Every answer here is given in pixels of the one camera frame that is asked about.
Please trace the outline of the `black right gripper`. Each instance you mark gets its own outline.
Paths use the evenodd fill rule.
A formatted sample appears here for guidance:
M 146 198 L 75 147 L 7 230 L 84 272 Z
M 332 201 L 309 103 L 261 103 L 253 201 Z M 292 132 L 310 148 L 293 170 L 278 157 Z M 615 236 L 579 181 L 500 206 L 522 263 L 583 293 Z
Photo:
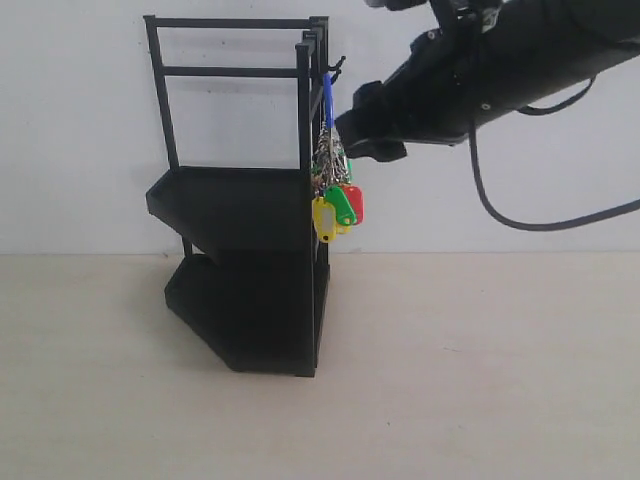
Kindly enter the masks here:
M 410 44 L 385 80 L 361 85 L 350 110 L 335 119 L 350 159 L 394 162 L 407 143 L 457 145 L 505 115 L 505 27 L 434 28 Z

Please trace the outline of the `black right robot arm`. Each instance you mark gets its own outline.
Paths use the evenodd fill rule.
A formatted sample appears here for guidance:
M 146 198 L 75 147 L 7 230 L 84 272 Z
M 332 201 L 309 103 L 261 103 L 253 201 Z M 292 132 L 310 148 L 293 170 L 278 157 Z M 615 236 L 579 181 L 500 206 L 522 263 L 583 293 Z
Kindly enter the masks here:
M 350 158 L 393 162 L 412 144 L 456 146 L 472 128 L 639 55 L 636 1 L 507 1 L 483 30 L 469 8 L 417 36 L 335 127 Z

